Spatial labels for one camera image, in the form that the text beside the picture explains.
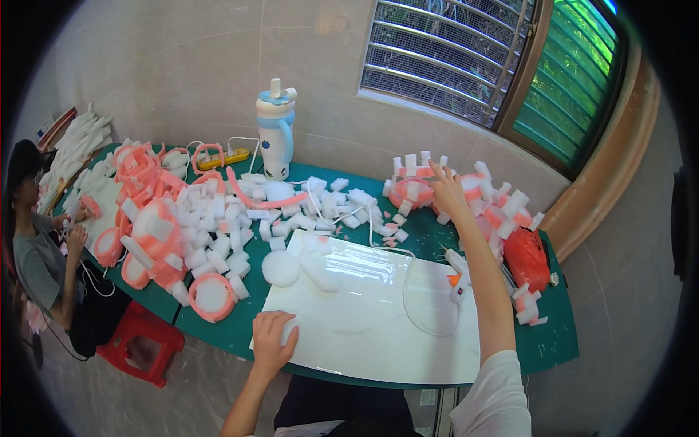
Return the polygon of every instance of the floor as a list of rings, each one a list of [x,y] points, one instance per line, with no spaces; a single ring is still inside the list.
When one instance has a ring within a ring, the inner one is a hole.
[[[52,328],[72,351],[68,337],[55,324]],[[185,348],[166,374],[168,383],[158,389],[99,357],[84,363],[74,360],[48,330],[41,342],[44,362],[39,378],[77,436],[216,436],[252,366],[185,334]],[[259,437],[273,435],[274,416],[290,377],[280,373],[270,384],[257,420]],[[432,435],[436,392],[405,391],[415,429],[424,436]]]

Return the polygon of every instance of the red stool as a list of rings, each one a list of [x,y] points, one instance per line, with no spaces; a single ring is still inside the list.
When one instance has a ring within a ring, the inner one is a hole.
[[[158,356],[149,371],[140,370],[126,362],[129,358],[127,345],[132,338],[139,336],[160,343]],[[97,346],[97,354],[122,372],[162,388],[167,382],[163,378],[165,366],[176,352],[182,352],[184,346],[185,337],[177,328],[138,305],[136,301],[131,301],[112,339],[105,345]]]

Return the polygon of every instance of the white sleeve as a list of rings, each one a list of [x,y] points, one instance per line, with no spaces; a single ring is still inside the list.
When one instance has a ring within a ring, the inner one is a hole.
[[[517,352],[501,350],[491,355],[466,398],[449,417],[454,437],[531,436]]]

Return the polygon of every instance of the tiled wall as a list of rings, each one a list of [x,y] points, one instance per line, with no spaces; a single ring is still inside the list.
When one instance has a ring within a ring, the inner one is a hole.
[[[675,119],[663,96],[630,185],[561,266],[580,357],[531,376],[534,435],[615,436],[650,388],[682,291],[670,244],[673,173],[681,165]]]
[[[183,145],[254,136],[269,80],[298,90],[294,160],[386,178],[391,158],[484,160],[496,183],[550,207],[569,182],[489,131],[356,97],[375,0],[85,0],[48,50],[15,139],[94,102],[115,139]]]

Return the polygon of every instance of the yellow power strip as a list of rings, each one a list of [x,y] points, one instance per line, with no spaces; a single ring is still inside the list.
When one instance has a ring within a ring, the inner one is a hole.
[[[250,156],[250,151],[244,148],[233,149],[230,155],[224,152],[224,156],[224,162],[226,165],[229,165],[234,162],[245,161]],[[196,163],[196,166],[201,171],[215,169],[221,166],[221,158],[219,158],[218,153],[216,155],[209,155],[209,159],[206,162],[199,161]]]

